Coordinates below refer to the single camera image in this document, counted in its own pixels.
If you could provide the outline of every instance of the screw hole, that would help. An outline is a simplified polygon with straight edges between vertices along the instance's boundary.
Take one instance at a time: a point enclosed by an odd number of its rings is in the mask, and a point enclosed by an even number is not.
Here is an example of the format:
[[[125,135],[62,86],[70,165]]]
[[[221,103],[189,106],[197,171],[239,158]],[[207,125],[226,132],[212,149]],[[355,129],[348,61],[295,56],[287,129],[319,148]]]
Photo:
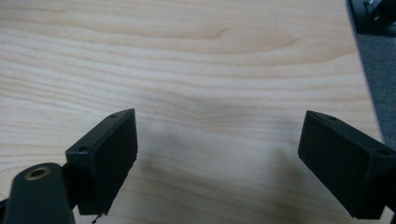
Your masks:
[[[88,150],[88,147],[79,147],[78,148],[79,152],[83,152],[83,151],[87,151],[87,150]]]
[[[379,154],[381,154],[381,155],[384,155],[384,156],[390,155],[390,152],[387,151],[387,150],[385,150],[385,149],[379,149],[377,152],[378,152]]]
[[[43,166],[36,168],[26,174],[25,179],[36,180],[50,173],[50,168]]]

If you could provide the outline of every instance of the black clamp jaw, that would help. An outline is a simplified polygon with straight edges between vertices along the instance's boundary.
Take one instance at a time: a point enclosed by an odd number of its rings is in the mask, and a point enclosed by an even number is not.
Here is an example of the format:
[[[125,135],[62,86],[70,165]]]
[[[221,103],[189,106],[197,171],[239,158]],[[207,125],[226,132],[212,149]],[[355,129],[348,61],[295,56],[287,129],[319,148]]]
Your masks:
[[[307,111],[300,159],[356,218],[396,212],[396,151],[340,119]]]
[[[0,223],[75,223],[82,215],[107,215],[137,154],[134,110],[112,114],[65,152],[67,163],[32,166],[15,176],[0,202]]]

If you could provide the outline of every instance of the wooden table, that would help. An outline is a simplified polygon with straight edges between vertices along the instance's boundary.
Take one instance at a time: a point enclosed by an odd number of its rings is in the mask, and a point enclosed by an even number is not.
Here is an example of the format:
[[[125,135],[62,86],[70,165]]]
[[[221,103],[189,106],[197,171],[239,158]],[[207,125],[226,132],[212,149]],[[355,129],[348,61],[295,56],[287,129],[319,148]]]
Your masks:
[[[307,109],[380,138],[344,1],[0,2],[2,199],[132,107],[138,159],[99,223],[390,220],[351,218],[297,156]]]

